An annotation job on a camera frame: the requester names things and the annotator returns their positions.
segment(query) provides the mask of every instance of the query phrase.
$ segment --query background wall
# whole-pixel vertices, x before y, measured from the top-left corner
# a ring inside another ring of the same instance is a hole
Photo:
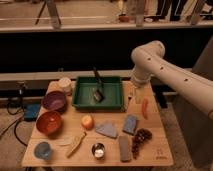
[[[165,59],[191,68],[212,28],[108,30],[0,34],[0,73],[132,69],[132,50],[160,40]]]

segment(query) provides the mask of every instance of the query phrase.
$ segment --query bunch of grapes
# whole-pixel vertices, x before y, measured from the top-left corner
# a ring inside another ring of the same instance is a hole
[[[133,158],[137,159],[139,155],[139,148],[145,142],[152,139],[152,133],[147,129],[139,129],[132,138],[132,154]]]

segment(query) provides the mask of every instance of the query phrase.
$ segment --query wooden tabletop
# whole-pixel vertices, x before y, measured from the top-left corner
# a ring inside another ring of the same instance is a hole
[[[150,84],[146,84],[143,88],[135,88],[130,81],[123,81],[124,101],[127,104],[128,95],[133,93],[133,98],[130,101],[128,110],[126,112],[84,112],[77,111],[71,105],[71,96],[67,96],[68,109],[63,113],[62,129],[51,137],[47,137],[40,133],[34,127],[31,138],[29,140],[22,166],[32,167],[105,167],[105,166],[170,166],[173,164],[173,158],[165,135],[164,127],[161,122],[159,111],[153,91]],[[48,91],[60,90],[57,82],[51,82]],[[143,98],[148,99],[147,114],[148,119],[144,119],[141,114],[141,102]],[[40,115],[46,110],[41,108]],[[132,136],[122,132],[124,120],[128,114],[132,114],[138,118],[137,129],[145,128],[152,132],[152,139],[140,148],[139,157],[130,162],[120,161],[120,152],[118,138],[112,139],[100,135],[94,131],[86,131],[87,136],[83,139],[80,147],[69,158],[65,156],[69,146],[59,146],[59,141],[72,139],[79,132],[85,131],[81,126],[81,118],[84,115],[90,114],[94,118],[95,125],[111,122],[118,131],[118,135],[127,135],[130,144]],[[35,146],[46,141],[53,149],[51,159],[44,161],[34,156]],[[91,152],[92,145],[101,142],[105,145],[105,157],[102,160],[94,158]]]

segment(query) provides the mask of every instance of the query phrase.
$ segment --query small metal cup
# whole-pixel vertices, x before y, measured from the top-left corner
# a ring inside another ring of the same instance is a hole
[[[52,154],[52,149],[48,142],[39,143],[34,149],[34,155],[43,160],[49,160]]]
[[[105,147],[102,143],[96,143],[92,146],[92,154],[96,159],[101,159],[105,154]]]

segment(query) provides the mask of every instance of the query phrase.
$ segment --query metal bowl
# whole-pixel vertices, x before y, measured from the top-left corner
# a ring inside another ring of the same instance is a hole
[[[102,143],[96,143],[92,146],[92,154],[95,158],[101,159],[105,154],[105,147]]]
[[[47,110],[64,112],[66,105],[66,95],[61,91],[52,91],[42,99],[42,106]]]
[[[50,135],[56,132],[57,130],[59,130],[61,125],[61,114],[57,111],[45,112],[41,114],[41,116],[36,121],[36,127],[38,131],[45,135]]]

